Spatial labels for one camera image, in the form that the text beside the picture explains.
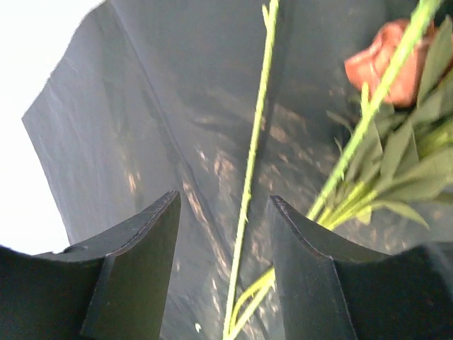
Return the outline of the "artificial flower bouquet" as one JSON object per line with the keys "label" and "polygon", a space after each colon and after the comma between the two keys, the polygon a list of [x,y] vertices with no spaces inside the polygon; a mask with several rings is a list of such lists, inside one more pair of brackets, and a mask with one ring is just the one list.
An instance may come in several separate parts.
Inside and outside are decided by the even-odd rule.
{"label": "artificial flower bouquet", "polygon": [[[276,286],[274,265],[236,296],[258,136],[268,87],[279,4],[263,7],[267,30],[224,319],[236,339]],[[371,45],[346,59],[360,120],[321,192],[304,215],[335,233],[351,220],[369,225],[388,210],[427,227],[416,203],[452,204],[452,2],[419,1],[409,18],[385,23]]]}

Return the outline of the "black wrapping paper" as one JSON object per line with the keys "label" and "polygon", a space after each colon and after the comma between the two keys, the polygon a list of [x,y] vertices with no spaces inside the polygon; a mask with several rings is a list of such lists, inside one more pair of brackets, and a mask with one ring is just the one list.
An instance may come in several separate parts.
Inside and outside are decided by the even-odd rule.
{"label": "black wrapping paper", "polygon": [[[279,1],[236,296],[273,266],[269,199],[306,215],[360,120],[346,59],[417,1]],[[159,339],[224,339],[267,30],[260,1],[107,1],[23,117],[69,241],[170,191],[180,220]],[[394,255],[452,243],[452,204],[416,203],[335,233]],[[285,339],[273,286],[236,339]]]}

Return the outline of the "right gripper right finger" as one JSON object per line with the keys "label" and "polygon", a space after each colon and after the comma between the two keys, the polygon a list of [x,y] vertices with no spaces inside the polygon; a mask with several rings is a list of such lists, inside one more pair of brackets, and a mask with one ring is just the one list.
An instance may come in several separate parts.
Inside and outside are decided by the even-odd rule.
{"label": "right gripper right finger", "polygon": [[273,265],[286,339],[451,339],[452,244],[399,254],[327,230],[269,199]]}

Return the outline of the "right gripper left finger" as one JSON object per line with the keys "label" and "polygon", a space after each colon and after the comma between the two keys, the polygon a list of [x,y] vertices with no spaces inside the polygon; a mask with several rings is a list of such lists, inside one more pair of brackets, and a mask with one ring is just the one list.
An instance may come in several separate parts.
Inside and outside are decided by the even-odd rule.
{"label": "right gripper left finger", "polygon": [[64,251],[1,248],[2,339],[157,339],[180,220],[170,191]]}

